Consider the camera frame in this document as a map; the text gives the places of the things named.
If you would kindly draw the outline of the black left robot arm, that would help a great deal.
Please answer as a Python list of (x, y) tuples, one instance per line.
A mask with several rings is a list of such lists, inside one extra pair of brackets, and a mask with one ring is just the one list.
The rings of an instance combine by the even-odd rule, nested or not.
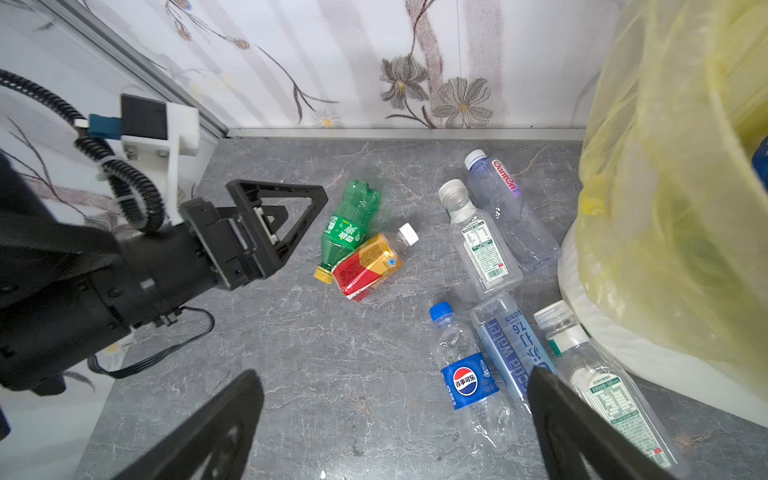
[(327, 203), (319, 185), (236, 179), (229, 207), (177, 197), (179, 161), (196, 155), (197, 109), (125, 94), (117, 117), (85, 116), (10, 71), (3, 87), (46, 106), (76, 133), (134, 230), (61, 223), (8, 160), (1, 163), (1, 384), (62, 394), (66, 371), (150, 323), (172, 324), (193, 299), (283, 268)]

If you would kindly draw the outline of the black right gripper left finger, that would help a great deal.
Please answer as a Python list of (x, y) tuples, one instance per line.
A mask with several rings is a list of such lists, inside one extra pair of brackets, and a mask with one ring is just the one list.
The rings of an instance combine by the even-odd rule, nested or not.
[(246, 370), (118, 479), (241, 479), (264, 405), (257, 373)]

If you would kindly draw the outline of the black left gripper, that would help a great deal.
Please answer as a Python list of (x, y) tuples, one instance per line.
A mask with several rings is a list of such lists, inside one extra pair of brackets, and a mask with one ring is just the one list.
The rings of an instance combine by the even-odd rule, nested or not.
[(319, 185), (232, 180), (226, 188), (234, 207), (196, 198), (183, 205), (183, 223), (121, 244), (126, 283), (116, 307), (128, 325), (173, 320), (208, 290), (274, 275), (328, 201)]

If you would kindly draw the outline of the dark green bottle yellow cap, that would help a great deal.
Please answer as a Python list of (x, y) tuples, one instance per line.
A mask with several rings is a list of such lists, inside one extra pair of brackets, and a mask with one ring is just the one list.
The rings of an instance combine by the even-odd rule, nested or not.
[(363, 243), (379, 210), (380, 199), (380, 191), (371, 189), (365, 181), (352, 180), (347, 184), (321, 238), (321, 261), (314, 274), (317, 280), (333, 283), (333, 269)]

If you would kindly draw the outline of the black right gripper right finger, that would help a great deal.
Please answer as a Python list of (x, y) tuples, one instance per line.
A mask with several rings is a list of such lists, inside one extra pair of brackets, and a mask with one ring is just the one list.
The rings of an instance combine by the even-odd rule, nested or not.
[(533, 370), (528, 399), (550, 479), (679, 479), (681, 455), (660, 443), (670, 466), (662, 468), (547, 369)]

